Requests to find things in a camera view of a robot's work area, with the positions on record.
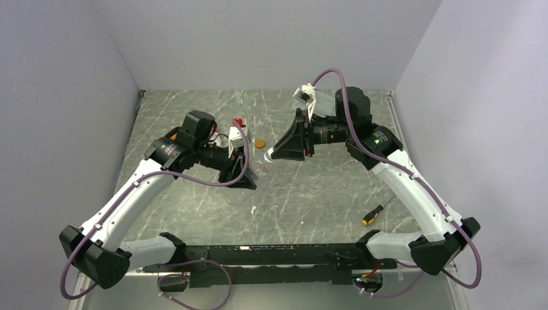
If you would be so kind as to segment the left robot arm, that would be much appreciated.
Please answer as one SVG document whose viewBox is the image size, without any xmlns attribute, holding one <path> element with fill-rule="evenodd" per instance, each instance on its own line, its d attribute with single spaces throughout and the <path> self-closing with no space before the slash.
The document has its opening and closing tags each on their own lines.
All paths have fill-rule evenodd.
<svg viewBox="0 0 548 310">
<path fill-rule="evenodd" d="M 126 242 L 133 223 L 152 201 L 186 171 L 200 165 L 218 172 L 216 187 L 256 189 L 249 153 L 251 133 L 233 118 L 226 145 L 218 140 L 216 119 L 199 110 L 151 143 L 136 170 L 94 216 L 80 226 L 67 226 L 59 239 L 68 262 L 102 289 L 117 284 L 127 272 L 162 264 L 177 271 L 186 260 L 185 243 L 170 233 Z"/>
</svg>

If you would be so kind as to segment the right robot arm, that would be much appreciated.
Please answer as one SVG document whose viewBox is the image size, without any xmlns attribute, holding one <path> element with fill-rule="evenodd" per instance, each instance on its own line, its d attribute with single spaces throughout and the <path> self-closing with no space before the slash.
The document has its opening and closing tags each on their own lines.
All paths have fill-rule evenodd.
<svg viewBox="0 0 548 310">
<path fill-rule="evenodd" d="M 478 221 L 461 217 L 441 198 L 433 197 L 397 136 L 373 122 L 369 97 L 357 87 L 346 91 L 352 127 L 372 157 L 352 138 L 342 91 L 329 98 L 303 85 L 293 94 L 297 102 L 293 123 L 265 159 L 303 161 L 314 155 L 317 145 L 344 143 L 351 157 L 389 186 L 420 227 L 413 233 L 376 232 L 367 237 L 356 250 L 359 265 L 371 268 L 380 259 L 394 259 L 414 262 L 430 275 L 441 273 L 479 232 Z"/>
</svg>

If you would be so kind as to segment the blue white bottle cap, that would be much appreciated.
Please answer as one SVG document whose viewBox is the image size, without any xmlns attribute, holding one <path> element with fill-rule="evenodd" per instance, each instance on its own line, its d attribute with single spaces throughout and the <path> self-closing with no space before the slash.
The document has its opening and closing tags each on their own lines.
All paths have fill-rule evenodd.
<svg viewBox="0 0 548 310">
<path fill-rule="evenodd" d="M 273 159 L 271 157 L 273 151 L 274 149 L 270 148 L 264 153 L 264 160 L 267 161 L 268 163 L 273 163 Z"/>
</svg>

